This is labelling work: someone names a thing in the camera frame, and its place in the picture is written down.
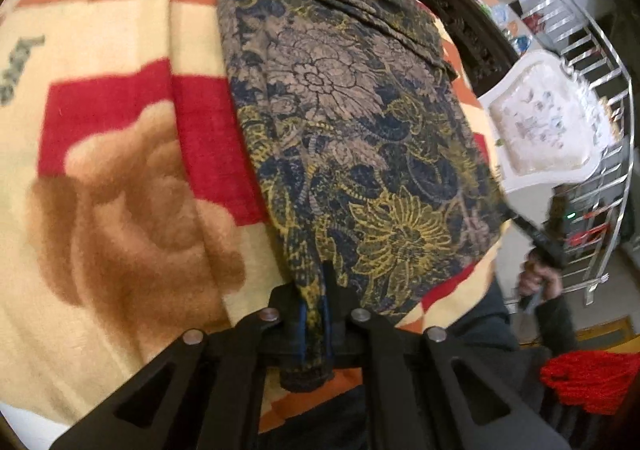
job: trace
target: patterned cloth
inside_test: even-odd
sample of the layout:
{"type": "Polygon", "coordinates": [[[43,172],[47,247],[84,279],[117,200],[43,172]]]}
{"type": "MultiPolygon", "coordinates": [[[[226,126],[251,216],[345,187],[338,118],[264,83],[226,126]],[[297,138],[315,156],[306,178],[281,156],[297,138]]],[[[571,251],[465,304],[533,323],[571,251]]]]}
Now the patterned cloth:
{"type": "Polygon", "coordinates": [[[413,0],[219,0],[249,156],[322,354],[321,261],[398,322],[497,240],[501,194],[413,0]]]}
{"type": "MultiPolygon", "coordinates": [[[[2,2],[1,402],[76,422],[182,331],[234,325],[283,283],[216,1],[2,2]]],[[[495,163],[487,117],[435,24],[495,163]]],[[[431,288],[398,327],[456,321],[484,295],[496,252],[431,288]]],[[[270,375],[261,429],[358,383],[358,369],[337,370],[287,394],[270,375]]]]}

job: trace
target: hand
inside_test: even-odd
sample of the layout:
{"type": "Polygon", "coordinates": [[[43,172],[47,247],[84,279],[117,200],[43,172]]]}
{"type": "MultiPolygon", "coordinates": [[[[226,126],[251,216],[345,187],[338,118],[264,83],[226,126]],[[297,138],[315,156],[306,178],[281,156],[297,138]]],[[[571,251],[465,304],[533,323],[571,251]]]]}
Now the hand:
{"type": "Polygon", "coordinates": [[[542,295],[543,300],[555,299],[562,295],[560,272],[543,264],[536,251],[532,250],[527,255],[527,260],[522,265],[522,273],[519,276],[518,291],[520,296],[534,295],[543,284],[546,284],[542,295]]]}

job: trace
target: orange fabric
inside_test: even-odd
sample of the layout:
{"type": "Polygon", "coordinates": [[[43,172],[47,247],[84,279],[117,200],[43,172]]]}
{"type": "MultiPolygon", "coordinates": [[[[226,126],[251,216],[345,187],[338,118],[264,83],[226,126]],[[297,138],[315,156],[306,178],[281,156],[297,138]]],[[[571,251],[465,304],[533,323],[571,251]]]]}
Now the orange fabric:
{"type": "Polygon", "coordinates": [[[358,385],[362,385],[360,369],[336,370],[334,379],[325,383],[318,390],[305,394],[288,394],[281,400],[273,402],[269,416],[267,418],[262,416],[260,420],[260,431],[264,432],[275,428],[289,417],[298,416],[358,385]]]}
{"type": "Polygon", "coordinates": [[[455,91],[457,97],[461,102],[467,105],[482,108],[482,104],[479,103],[478,98],[473,91],[471,91],[462,80],[462,78],[456,78],[452,83],[453,91],[455,91]]]}
{"type": "Polygon", "coordinates": [[[403,329],[404,331],[409,331],[412,333],[422,333],[422,318],[411,322],[411,324],[400,326],[398,329],[403,329]]]}

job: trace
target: blanket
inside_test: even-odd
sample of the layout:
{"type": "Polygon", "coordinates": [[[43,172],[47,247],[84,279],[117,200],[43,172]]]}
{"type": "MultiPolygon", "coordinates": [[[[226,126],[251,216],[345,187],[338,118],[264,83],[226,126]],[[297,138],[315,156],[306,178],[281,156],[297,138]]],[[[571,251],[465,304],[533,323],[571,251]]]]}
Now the blanket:
{"type": "MultiPolygon", "coordinates": [[[[71,424],[181,332],[226,329],[283,283],[216,3],[2,2],[0,401],[71,424]]],[[[460,108],[492,158],[486,117],[436,26],[460,108]]],[[[446,327],[468,311],[496,249],[399,327],[446,327]]],[[[340,372],[287,394],[270,376],[261,427],[360,379],[340,372]]]]}

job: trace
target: red stripe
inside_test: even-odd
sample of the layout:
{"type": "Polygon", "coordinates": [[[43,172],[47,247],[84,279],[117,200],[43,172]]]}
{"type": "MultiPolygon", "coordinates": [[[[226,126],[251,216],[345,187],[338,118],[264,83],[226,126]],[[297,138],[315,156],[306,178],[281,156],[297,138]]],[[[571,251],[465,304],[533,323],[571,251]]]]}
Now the red stripe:
{"type": "Polygon", "coordinates": [[[64,173],[66,151],[75,143],[96,133],[128,127],[146,105],[171,100],[170,77],[169,61],[164,59],[135,75],[51,85],[40,137],[38,174],[64,173]]]}
{"type": "Polygon", "coordinates": [[[167,59],[132,75],[50,87],[39,175],[65,173],[75,143],[134,123],[145,106],[173,100],[182,159],[196,198],[224,206],[238,226],[268,220],[225,78],[171,75],[167,59]]]}
{"type": "Polygon", "coordinates": [[[489,149],[487,149],[486,147],[486,140],[484,138],[484,135],[481,135],[480,133],[474,133],[474,140],[478,145],[478,150],[482,153],[482,156],[484,156],[484,160],[489,163],[489,149]]]}
{"type": "Polygon", "coordinates": [[[195,196],[223,204],[238,226],[267,221],[226,79],[175,76],[174,98],[182,159],[195,196]]]}
{"type": "Polygon", "coordinates": [[[451,277],[448,281],[445,281],[442,284],[438,284],[436,287],[431,289],[424,297],[422,297],[422,310],[427,311],[435,302],[451,295],[451,293],[456,290],[459,284],[468,279],[468,277],[474,271],[476,264],[477,263],[468,265],[468,267],[462,270],[455,277],[451,277]]]}

